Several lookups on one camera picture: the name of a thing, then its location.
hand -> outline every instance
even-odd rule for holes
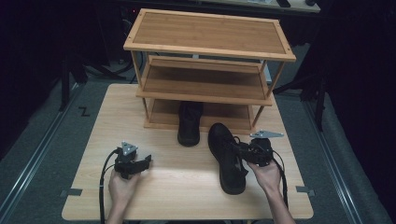
[[[253,170],[257,182],[265,193],[273,193],[279,191],[280,172],[273,161],[266,166],[260,167],[256,164],[248,162],[247,165]]]
[[[109,223],[122,223],[125,209],[134,196],[134,190],[137,185],[137,180],[140,173],[133,175],[130,179],[124,179],[121,174],[115,170],[111,171],[110,181],[108,183],[108,190],[110,191],[111,206],[110,213],[108,214],[107,224]]]
[[[247,165],[253,170],[257,182],[265,192],[275,224],[295,224],[293,217],[282,199],[279,190],[280,171],[274,161],[269,165],[260,167],[248,162]]]

black leather shoe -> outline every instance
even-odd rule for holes
[[[199,124],[204,110],[202,102],[181,101],[178,109],[177,141],[185,147],[193,147],[200,141]]]
[[[230,130],[222,123],[215,123],[207,137],[210,151],[219,162],[219,179],[221,188],[228,194],[240,194],[246,187],[245,176],[248,171],[237,155],[234,147],[238,146]]]

human hand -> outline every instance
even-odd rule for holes
[[[134,195],[139,177],[140,173],[133,175],[130,179],[124,179],[114,169],[111,171],[108,190],[113,201],[113,207],[117,206],[118,209],[125,209]]]
[[[273,161],[263,167],[251,162],[248,162],[247,165],[253,170],[257,182],[265,193],[279,192],[280,172]]]

wooden tabletop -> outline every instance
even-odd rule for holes
[[[207,133],[201,132],[197,146],[183,147],[177,142],[177,130],[143,128],[145,112],[141,99],[134,96],[136,89],[136,85],[131,84],[109,86],[72,185],[72,189],[82,189],[81,195],[68,196],[64,219],[100,219],[100,174],[107,156],[120,147],[121,141],[139,147],[138,161],[147,155],[152,155],[153,159],[150,168],[141,175],[126,219],[271,218],[265,194],[247,165],[250,171],[246,177],[246,190],[240,195],[223,192],[219,183],[219,164],[209,151]],[[281,138],[272,138],[271,142],[286,165],[290,212],[294,218],[311,218],[313,210],[308,196],[296,191],[296,186],[304,186],[304,181],[276,103],[264,108],[257,127],[285,134]],[[247,135],[238,136],[244,142],[250,140]],[[107,187],[109,175],[110,171],[105,177],[106,216],[111,206]]]
[[[126,50],[295,62],[278,20],[142,8]]]

shoe rack shelf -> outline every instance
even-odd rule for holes
[[[124,49],[133,55],[135,95],[146,108],[145,127],[177,129],[179,102],[196,101],[204,102],[203,132],[215,122],[224,123],[233,133],[255,132],[263,108],[272,105],[272,90],[285,63],[296,60],[279,21],[144,8]],[[137,51],[147,55],[143,73],[138,69]],[[279,61],[270,86],[264,74],[268,61]],[[254,105],[260,107],[255,115]]]

